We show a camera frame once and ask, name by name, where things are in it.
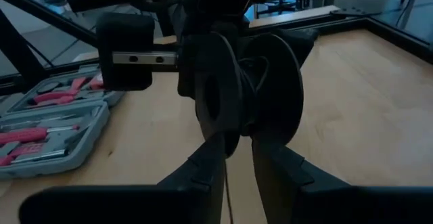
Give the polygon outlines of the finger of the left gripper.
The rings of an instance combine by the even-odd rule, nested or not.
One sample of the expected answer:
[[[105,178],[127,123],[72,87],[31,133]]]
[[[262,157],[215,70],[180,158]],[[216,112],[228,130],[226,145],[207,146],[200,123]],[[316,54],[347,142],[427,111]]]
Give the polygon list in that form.
[[[202,35],[189,35],[183,40],[178,50],[177,68],[179,79],[177,91],[182,97],[196,98],[195,66],[201,39]]]

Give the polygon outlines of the red bit holder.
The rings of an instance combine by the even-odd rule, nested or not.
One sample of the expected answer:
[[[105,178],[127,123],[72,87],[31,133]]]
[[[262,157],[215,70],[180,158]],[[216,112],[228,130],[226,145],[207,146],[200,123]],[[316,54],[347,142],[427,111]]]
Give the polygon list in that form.
[[[26,144],[17,149],[19,155],[32,154],[39,152],[44,146],[44,143]]]

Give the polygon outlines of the red black utility knife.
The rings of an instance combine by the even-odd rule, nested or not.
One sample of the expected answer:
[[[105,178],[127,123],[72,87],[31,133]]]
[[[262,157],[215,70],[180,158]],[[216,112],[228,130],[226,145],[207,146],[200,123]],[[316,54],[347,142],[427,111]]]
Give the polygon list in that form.
[[[84,77],[78,77],[72,80],[72,83],[70,85],[71,91],[80,91],[81,87],[86,83],[87,78]]]

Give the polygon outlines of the red handled hammer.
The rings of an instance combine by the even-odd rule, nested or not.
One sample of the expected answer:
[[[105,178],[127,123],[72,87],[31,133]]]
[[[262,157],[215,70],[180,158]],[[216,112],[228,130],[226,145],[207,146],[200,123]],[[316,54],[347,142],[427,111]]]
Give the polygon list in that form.
[[[0,133],[0,145],[5,145],[11,142],[29,142],[38,141],[45,139],[49,133],[55,133],[60,131],[73,131],[79,130],[78,125],[72,125],[67,127],[33,127],[22,129],[19,131],[10,131],[6,133]]]

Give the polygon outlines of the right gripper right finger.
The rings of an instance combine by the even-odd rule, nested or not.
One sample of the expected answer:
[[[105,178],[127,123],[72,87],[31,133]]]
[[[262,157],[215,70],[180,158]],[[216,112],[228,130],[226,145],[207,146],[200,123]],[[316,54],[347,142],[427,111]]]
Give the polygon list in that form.
[[[350,220],[349,184],[280,143],[252,142],[256,182],[268,224],[341,224]]]

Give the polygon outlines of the grey plastic tool case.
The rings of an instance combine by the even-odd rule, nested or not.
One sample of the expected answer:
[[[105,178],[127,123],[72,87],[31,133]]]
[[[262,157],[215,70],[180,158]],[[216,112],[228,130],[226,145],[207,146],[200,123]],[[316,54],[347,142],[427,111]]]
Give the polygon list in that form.
[[[16,160],[38,156],[57,150],[68,150],[68,155],[49,160],[0,166],[0,179],[17,179],[62,173],[78,168],[91,154],[109,117],[110,108],[123,96],[121,92],[106,89],[90,89],[89,81],[101,73],[96,65],[81,66],[78,71],[45,79],[24,94],[0,117],[0,133],[19,131],[33,127],[67,127],[78,125],[79,130],[49,133],[45,139],[29,142],[11,142],[0,145],[0,158],[13,156]],[[49,92],[70,89],[72,80],[86,77],[81,91],[89,93],[68,104],[32,106],[31,99]],[[43,148],[32,154],[19,155],[17,149],[26,144],[44,143]]]

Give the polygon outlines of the red handled pliers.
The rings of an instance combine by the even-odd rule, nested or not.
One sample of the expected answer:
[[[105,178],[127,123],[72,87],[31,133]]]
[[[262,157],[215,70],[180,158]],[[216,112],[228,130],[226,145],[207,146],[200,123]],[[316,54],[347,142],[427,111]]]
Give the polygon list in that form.
[[[66,91],[54,91],[38,95],[31,99],[32,106],[50,106],[68,104],[78,98],[86,96],[88,91],[69,89]]]

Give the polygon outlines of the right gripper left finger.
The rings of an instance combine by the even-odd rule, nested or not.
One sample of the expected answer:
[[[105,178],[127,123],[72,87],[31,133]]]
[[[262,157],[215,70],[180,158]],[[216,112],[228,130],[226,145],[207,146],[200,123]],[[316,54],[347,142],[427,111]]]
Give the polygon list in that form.
[[[216,133],[157,184],[165,191],[163,224],[220,224],[225,159],[224,136]]]

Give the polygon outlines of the red tape measure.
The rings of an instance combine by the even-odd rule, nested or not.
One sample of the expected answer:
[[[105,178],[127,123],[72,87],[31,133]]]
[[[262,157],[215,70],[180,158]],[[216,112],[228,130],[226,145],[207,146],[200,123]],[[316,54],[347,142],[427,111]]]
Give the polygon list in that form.
[[[104,88],[104,80],[101,73],[95,75],[88,83],[88,88],[94,89],[103,89]]]

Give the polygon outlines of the black aluminium table frame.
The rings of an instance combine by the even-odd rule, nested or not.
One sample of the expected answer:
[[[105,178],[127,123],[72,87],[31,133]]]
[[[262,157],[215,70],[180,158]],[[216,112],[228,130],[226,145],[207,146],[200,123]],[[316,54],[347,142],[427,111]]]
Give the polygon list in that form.
[[[53,25],[61,31],[77,38],[78,40],[96,47],[98,45],[96,34],[73,24],[59,14],[48,10],[33,0],[3,0],[23,12],[26,12],[42,21]],[[356,29],[368,31],[386,39],[394,45],[412,53],[422,60],[433,64],[433,42],[427,43],[409,33],[390,26],[382,21],[369,17],[366,14],[349,14],[344,10],[330,11],[328,14],[301,18],[289,21],[272,21],[269,24],[259,24],[255,27],[240,30],[241,37],[253,37],[262,33],[282,29],[306,30],[316,29],[323,35],[334,34]],[[10,75],[0,79],[0,95],[28,91],[38,82],[49,76],[72,72],[75,65],[61,65],[53,68],[44,68],[30,50],[30,44],[19,34],[12,23],[0,9],[0,51],[9,59],[19,72],[18,75]]]

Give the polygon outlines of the black cord spool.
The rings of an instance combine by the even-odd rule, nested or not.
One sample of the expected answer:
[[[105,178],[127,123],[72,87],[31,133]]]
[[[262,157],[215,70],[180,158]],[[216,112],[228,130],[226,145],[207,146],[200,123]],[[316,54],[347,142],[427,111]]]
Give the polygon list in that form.
[[[290,141],[304,93],[292,48],[272,33],[247,42],[236,56],[219,33],[201,37],[194,65],[196,116],[205,139],[220,135],[228,156],[240,136],[272,133]]]

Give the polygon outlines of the red handled screwdriver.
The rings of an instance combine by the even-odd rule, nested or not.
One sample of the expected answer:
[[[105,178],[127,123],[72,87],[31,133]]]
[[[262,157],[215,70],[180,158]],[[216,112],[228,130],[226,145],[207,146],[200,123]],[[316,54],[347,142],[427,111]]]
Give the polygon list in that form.
[[[20,164],[25,162],[35,162],[40,160],[49,160],[53,158],[60,158],[68,155],[68,150],[57,150],[53,152],[48,152],[44,154],[39,154],[38,156],[32,156],[28,158],[15,159],[13,156],[6,156],[5,158],[0,158],[0,166],[9,166],[11,164]]]

